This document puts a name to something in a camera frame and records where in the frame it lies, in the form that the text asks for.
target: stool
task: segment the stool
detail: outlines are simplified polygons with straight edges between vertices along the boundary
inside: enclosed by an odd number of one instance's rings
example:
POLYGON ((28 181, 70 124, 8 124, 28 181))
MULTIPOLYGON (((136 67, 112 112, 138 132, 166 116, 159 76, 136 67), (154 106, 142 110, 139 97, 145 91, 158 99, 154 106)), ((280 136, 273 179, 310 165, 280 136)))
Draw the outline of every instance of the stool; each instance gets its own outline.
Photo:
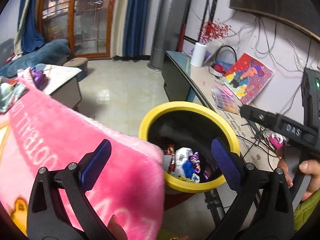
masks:
POLYGON ((80 82, 88 75, 88 59, 85 57, 76 57, 72 60, 69 60, 65 64, 63 64, 65 67, 77 67, 80 68, 82 71, 77 75, 77 81, 80 82))

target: red canvas painting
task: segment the red canvas painting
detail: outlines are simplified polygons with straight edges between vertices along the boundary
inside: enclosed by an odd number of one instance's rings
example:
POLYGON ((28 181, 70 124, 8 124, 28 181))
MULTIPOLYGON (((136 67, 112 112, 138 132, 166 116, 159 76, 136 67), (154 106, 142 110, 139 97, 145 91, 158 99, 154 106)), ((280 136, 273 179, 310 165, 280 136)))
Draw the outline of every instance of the red canvas painting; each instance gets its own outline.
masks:
POLYGON ((260 93, 273 74, 261 62, 244 53, 222 80, 247 105, 260 93))

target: white vase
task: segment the white vase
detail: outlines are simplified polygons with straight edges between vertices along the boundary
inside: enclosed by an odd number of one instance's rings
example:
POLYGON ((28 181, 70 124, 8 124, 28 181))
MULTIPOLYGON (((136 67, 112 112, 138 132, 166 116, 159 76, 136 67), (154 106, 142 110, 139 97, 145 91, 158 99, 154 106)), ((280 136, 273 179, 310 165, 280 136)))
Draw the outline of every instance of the white vase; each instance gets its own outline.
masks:
POLYGON ((202 67, 206 52, 207 52, 207 45, 203 45, 196 42, 190 64, 195 67, 202 67))

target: television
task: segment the television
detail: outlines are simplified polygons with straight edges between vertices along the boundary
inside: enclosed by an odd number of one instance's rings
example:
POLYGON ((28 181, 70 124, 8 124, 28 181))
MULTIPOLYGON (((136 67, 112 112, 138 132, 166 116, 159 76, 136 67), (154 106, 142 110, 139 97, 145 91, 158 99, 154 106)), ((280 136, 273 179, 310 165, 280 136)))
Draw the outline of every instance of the television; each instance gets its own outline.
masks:
POLYGON ((320 0, 230 0, 230 8, 284 22, 320 42, 320 0))

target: red berry branch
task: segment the red berry branch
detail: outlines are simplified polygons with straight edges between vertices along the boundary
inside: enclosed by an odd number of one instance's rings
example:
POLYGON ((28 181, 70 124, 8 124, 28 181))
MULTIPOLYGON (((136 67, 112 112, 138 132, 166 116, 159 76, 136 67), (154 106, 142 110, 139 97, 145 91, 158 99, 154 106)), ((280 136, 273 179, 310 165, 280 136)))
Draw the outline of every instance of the red berry branch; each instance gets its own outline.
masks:
POLYGON ((198 33, 200 34, 200 43, 207 44, 208 42, 218 38, 224 39, 230 30, 231 26, 225 23, 218 23, 216 21, 204 22, 198 33))

